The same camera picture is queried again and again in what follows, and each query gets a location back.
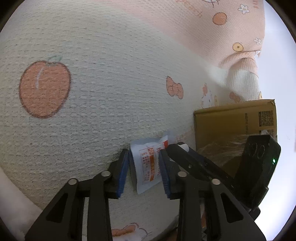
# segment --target cardboard box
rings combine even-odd
[[[262,99],[197,110],[194,129],[196,150],[219,137],[261,134],[263,130],[276,139],[276,105],[274,100]],[[227,172],[233,175],[239,162],[239,158],[229,162],[225,167]]]

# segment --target white background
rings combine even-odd
[[[296,204],[296,44],[275,10],[265,2],[266,35],[258,59],[264,99],[275,99],[281,155],[260,204],[257,225],[272,240]]]

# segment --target qr code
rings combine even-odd
[[[273,126],[274,115],[272,110],[259,112],[259,126]]]
[[[270,134],[272,137],[274,137],[274,130],[271,129],[271,130],[263,130],[263,131],[267,131],[268,134]]]

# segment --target pink fabric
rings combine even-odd
[[[94,1],[152,24],[215,66],[228,69],[235,64],[257,73],[254,56],[265,30],[263,0]]]

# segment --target orange fruit print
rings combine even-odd
[[[66,101],[70,83],[71,74],[64,64],[37,61],[24,71],[20,79],[20,101],[32,116],[51,117]]]

